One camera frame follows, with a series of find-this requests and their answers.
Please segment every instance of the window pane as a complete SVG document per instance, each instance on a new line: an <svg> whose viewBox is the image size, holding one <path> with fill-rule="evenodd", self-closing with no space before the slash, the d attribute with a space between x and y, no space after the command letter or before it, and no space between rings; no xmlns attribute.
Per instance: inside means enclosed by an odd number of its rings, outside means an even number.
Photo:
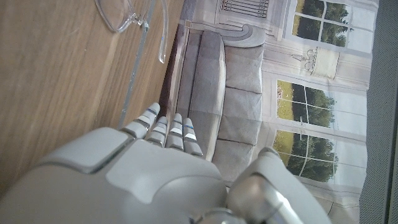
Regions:
<svg viewBox="0 0 398 224"><path fill-rule="evenodd" d="M305 105L301 103L278 100L277 117L307 123L307 109Z"/></svg>
<svg viewBox="0 0 398 224"><path fill-rule="evenodd" d="M351 6L337 3L326 3L325 19L348 24L350 18Z"/></svg>
<svg viewBox="0 0 398 224"><path fill-rule="evenodd" d="M308 106L309 123L330 128L334 122L334 115L331 110Z"/></svg>
<svg viewBox="0 0 398 224"><path fill-rule="evenodd" d="M294 15L292 34L309 40L318 40L321 21Z"/></svg>
<svg viewBox="0 0 398 224"><path fill-rule="evenodd" d="M338 47L344 47L347 40L347 30L348 27L324 22L321 41Z"/></svg>
<svg viewBox="0 0 398 224"><path fill-rule="evenodd" d="M319 0L297 0L296 12L322 18L325 4Z"/></svg>
<svg viewBox="0 0 398 224"><path fill-rule="evenodd" d="M334 111L331 125L335 130L366 136L366 116L363 115Z"/></svg>
<svg viewBox="0 0 398 224"><path fill-rule="evenodd" d="M308 136L304 134L278 130L273 148L278 152L305 156L307 153L307 139Z"/></svg>
<svg viewBox="0 0 398 224"><path fill-rule="evenodd" d="M279 99L305 103L304 86L278 80L277 96Z"/></svg>
<svg viewBox="0 0 398 224"><path fill-rule="evenodd" d="M333 183L333 166L334 165L332 162L323 162L307 159L301 176L320 182Z"/></svg>
<svg viewBox="0 0 398 224"><path fill-rule="evenodd" d="M333 162L336 157L335 143L329 139L310 136L308 157Z"/></svg>
<svg viewBox="0 0 398 224"><path fill-rule="evenodd" d="M300 157L295 157L291 155L286 155L286 154L279 154L280 158L284 162L287 170L289 170L293 175L299 175L301 172L301 169L303 168L304 165L304 158Z"/></svg>
<svg viewBox="0 0 398 224"><path fill-rule="evenodd" d="M366 96L356 95L352 93L327 92L328 96L335 101L334 109L336 111L344 111L354 114L366 116Z"/></svg>
<svg viewBox="0 0 398 224"><path fill-rule="evenodd" d="M307 102L312 106L319 106L326 109L333 109L335 100L331 97L331 93L323 90L305 87L307 94Z"/></svg>
<svg viewBox="0 0 398 224"><path fill-rule="evenodd" d="M349 40L347 47L349 49L358 50L366 53L372 51L373 33L358 28L351 29L349 32Z"/></svg>
<svg viewBox="0 0 398 224"><path fill-rule="evenodd" d="M336 141L336 162L358 167L366 167L368 154L364 144L355 144L344 141Z"/></svg>
<svg viewBox="0 0 398 224"><path fill-rule="evenodd" d="M335 184L362 188L365 182L366 168L337 164Z"/></svg>
<svg viewBox="0 0 398 224"><path fill-rule="evenodd" d="M375 18L376 14L374 12L354 7L351 25L374 30Z"/></svg>

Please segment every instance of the glass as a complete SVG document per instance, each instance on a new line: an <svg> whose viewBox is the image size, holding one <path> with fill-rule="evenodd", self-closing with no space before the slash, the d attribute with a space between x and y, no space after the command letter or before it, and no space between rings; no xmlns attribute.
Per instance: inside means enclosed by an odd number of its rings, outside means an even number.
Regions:
<svg viewBox="0 0 398 224"><path fill-rule="evenodd" d="M307 154L307 139L308 136L304 134L278 130L273 148L278 152L305 157Z"/></svg>
<svg viewBox="0 0 398 224"><path fill-rule="evenodd" d="M351 21L351 25L373 31L375 19L376 14L374 12L354 7L353 20Z"/></svg>
<svg viewBox="0 0 398 224"><path fill-rule="evenodd" d="M338 160L335 143L329 139L310 136L308 140L308 157L333 162Z"/></svg>
<svg viewBox="0 0 398 224"><path fill-rule="evenodd" d="M337 166L333 162L316 161L307 159L301 177L319 182L334 182L334 170Z"/></svg>
<svg viewBox="0 0 398 224"><path fill-rule="evenodd" d="M279 154L279 156L284 162L287 170L289 170L293 175L300 175L300 172L303 169L303 165L305 162L304 158L286 154Z"/></svg>
<svg viewBox="0 0 398 224"><path fill-rule="evenodd" d="M317 106L326 109L333 109L335 100L330 97L331 93L323 90L305 87L307 95L307 103L312 106Z"/></svg>
<svg viewBox="0 0 398 224"><path fill-rule="evenodd" d="M277 117L307 123L307 109L302 103L278 100Z"/></svg>
<svg viewBox="0 0 398 224"><path fill-rule="evenodd" d="M368 154L365 144L337 141L335 144L339 163L366 168Z"/></svg>
<svg viewBox="0 0 398 224"><path fill-rule="evenodd" d="M362 51L365 53L372 52L373 33L358 28L353 28L349 32L349 41L347 47L349 49Z"/></svg>
<svg viewBox="0 0 398 224"><path fill-rule="evenodd" d="M325 4L319 0L297 0L296 12L322 18Z"/></svg>
<svg viewBox="0 0 398 224"><path fill-rule="evenodd" d="M279 99L305 103L304 86L278 80L277 97Z"/></svg>
<svg viewBox="0 0 398 224"><path fill-rule="evenodd" d="M321 21L294 15L292 35L308 40L318 40Z"/></svg>
<svg viewBox="0 0 398 224"><path fill-rule="evenodd" d="M348 27L323 23L321 41L338 47L345 47Z"/></svg>
<svg viewBox="0 0 398 224"><path fill-rule="evenodd" d="M349 24L351 14L351 6L338 3L326 3L325 19L343 24Z"/></svg>
<svg viewBox="0 0 398 224"><path fill-rule="evenodd" d="M331 110L308 106L308 119L310 124L330 128L335 121Z"/></svg>
<svg viewBox="0 0 398 224"><path fill-rule="evenodd" d="M335 184L362 188L365 182L366 168L337 164Z"/></svg>
<svg viewBox="0 0 398 224"><path fill-rule="evenodd" d="M329 94L335 101L333 106L335 111L367 115L366 96L342 92L329 92Z"/></svg>
<svg viewBox="0 0 398 224"><path fill-rule="evenodd" d="M366 122L366 116L363 115L343 111L333 112L332 127L335 130L366 136Z"/></svg>
<svg viewBox="0 0 398 224"><path fill-rule="evenodd" d="M164 63L166 56L166 43L169 31L169 15L166 0L161 0L163 6L163 33L160 40L160 48L158 58ZM123 32L132 22L144 25L149 28L146 23L147 13L150 8L151 0L95 0L95 4L104 19L106 25L114 32ZM138 3L142 3L141 11L136 12Z"/></svg>

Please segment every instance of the white robotic hand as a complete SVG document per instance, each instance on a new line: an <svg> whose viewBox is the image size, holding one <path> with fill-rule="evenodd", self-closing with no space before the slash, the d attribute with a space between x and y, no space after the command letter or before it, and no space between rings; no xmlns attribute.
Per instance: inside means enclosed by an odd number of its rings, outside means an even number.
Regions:
<svg viewBox="0 0 398 224"><path fill-rule="evenodd" d="M272 150L227 195L189 118L176 114L166 134L161 117L149 132L159 110L154 103L120 131L99 128L45 156L0 200L0 223L330 222Z"/></svg>

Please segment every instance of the grass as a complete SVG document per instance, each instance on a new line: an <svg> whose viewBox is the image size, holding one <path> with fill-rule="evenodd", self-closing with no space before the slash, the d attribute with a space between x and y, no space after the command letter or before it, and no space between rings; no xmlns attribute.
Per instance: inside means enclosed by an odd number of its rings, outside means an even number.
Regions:
<svg viewBox="0 0 398 224"><path fill-rule="evenodd" d="M291 154L293 149L293 136L294 133L287 131L276 131L276 137L273 148L276 151ZM280 154L280 158L284 162L285 166L289 163L289 155Z"/></svg>
<svg viewBox="0 0 398 224"><path fill-rule="evenodd" d="M278 100L277 116L278 118L293 120L293 87L291 83L278 80L278 89L282 90L282 99Z"/></svg>
<svg viewBox="0 0 398 224"><path fill-rule="evenodd" d="M303 13L304 0L297 0L296 12ZM292 34L297 35L299 32L300 16L294 15Z"/></svg>
<svg viewBox="0 0 398 224"><path fill-rule="evenodd" d="M293 88L291 83L278 80L278 87L283 91L282 99L293 100ZM285 100L278 100L277 116L278 118L293 120L292 102ZM293 136L294 133L278 130L276 132L273 148L276 151L291 154L293 149ZM287 166L289 162L289 157L289 155L280 155L285 166Z"/></svg>

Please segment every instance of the sofa cushion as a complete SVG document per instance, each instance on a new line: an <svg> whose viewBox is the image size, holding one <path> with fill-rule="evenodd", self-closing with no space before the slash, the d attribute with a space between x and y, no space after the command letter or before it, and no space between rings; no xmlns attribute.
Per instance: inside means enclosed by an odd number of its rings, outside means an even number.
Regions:
<svg viewBox="0 0 398 224"><path fill-rule="evenodd" d="M226 86L262 93L261 63L264 45L225 47Z"/></svg>
<svg viewBox="0 0 398 224"><path fill-rule="evenodd" d="M215 32L204 31L198 54L189 117L206 159L211 160L223 112L225 93L224 43Z"/></svg>
<svg viewBox="0 0 398 224"><path fill-rule="evenodd" d="M256 145L261 127L262 94L225 89L219 139Z"/></svg>
<svg viewBox="0 0 398 224"><path fill-rule="evenodd" d="M205 159L211 161L216 146L221 115L191 110L189 118L192 120L197 142Z"/></svg>
<svg viewBox="0 0 398 224"><path fill-rule="evenodd" d="M251 162L253 146L250 144L217 140L214 163L225 181L235 181Z"/></svg>
<svg viewBox="0 0 398 224"><path fill-rule="evenodd" d="M181 72L180 89L178 90L177 113L182 117L188 116L189 105L191 102L193 80L200 46L200 34L189 34L187 49L185 51L184 63Z"/></svg>

